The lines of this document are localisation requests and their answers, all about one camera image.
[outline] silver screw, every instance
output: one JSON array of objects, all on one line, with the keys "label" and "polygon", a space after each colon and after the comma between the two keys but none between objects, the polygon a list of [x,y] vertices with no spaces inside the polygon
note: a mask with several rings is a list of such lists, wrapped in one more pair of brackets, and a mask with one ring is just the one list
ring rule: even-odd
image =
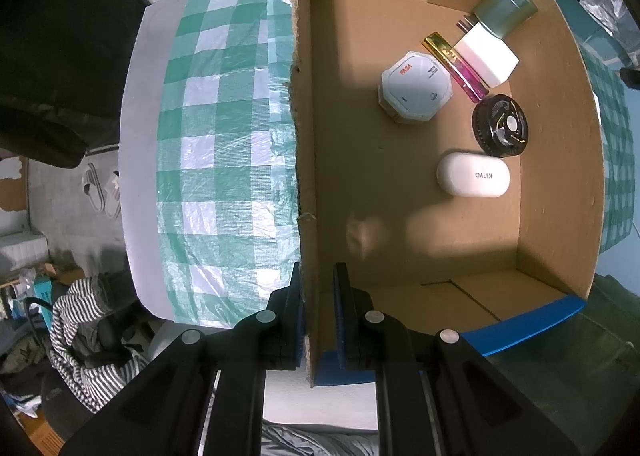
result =
[{"label": "silver screw", "polygon": [[442,330],[440,332],[440,338],[442,339],[443,342],[446,342],[447,344],[455,344],[460,340],[460,335],[458,334],[457,331]]},{"label": "silver screw", "polygon": [[262,311],[258,311],[255,318],[258,320],[258,322],[267,324],[275,320],[276,314],[271,310],[262,310]]},{"label": "silver screw", "polygon": [[187,330],[180,338],[185,344],[195,344],[202,338],[202,333],[198,330]]},{"label": "silver screw", "polygon": [[364,314],[364,318],[367,322],[371,322],[372,324],[378,324],[385,319],[385,314],[382,311],[371,310]]}]

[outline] white earbud case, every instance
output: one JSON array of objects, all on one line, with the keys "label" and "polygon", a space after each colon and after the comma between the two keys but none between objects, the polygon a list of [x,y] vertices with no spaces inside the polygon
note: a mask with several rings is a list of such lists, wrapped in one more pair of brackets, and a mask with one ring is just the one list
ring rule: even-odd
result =
[{"label": "white earbud case", "polygon": [[436,172],[442,190],[452,196],[497,198],[509,188],[509,168],[500,158],[452,152],[440,160]]}]

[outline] black round container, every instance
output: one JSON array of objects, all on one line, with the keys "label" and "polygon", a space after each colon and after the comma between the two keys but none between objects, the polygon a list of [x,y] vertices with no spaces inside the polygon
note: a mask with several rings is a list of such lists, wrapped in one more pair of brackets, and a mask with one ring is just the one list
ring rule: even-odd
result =
[{"label": "black round container", "polygon": [[527,119],[515,100],[506,94],[482,100],[471,120],[476,140],[491,156],[517,156],[527,146]]}]

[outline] green fabric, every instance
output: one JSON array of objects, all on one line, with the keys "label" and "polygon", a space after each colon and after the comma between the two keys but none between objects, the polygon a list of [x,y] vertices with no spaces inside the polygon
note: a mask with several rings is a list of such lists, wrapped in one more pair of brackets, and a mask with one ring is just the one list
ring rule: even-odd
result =
[{"label": "green fabric", "polygon": [[288,0],[188,0],[158,121],[158,230],[175,321],[233,327],[300,257]]},{"label": "green fabric", "polygon": [[638,348],[640,298],[597,275],[581,312],[489,360],[591,455],[640,388]]},{"label": "green fabric", "polygon": [[636,200],[636,161],[629,111],[620,78],[599,58],[580,46],[591,88],[598,97],[602,120],[605,210],[600,252],[631,233]]}]

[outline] slipper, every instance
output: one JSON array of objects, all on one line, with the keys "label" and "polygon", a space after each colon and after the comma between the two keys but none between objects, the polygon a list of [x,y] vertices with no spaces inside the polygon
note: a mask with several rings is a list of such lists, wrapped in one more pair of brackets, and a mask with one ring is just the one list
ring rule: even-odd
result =
[{"label": "slipper", "polygon": [[89,196],[91,205],[96,212],[101,212],[104,209],[104,194],[93,163],[87,164],[86,170],[82,175],[82,191]]},{"label": "slipper", "polygon": [[104,190],[107,192],[104,213],[111,219],[115,219],[120,214],[120,177],[118,174],[118,171],[114,171],[104,186]]}]

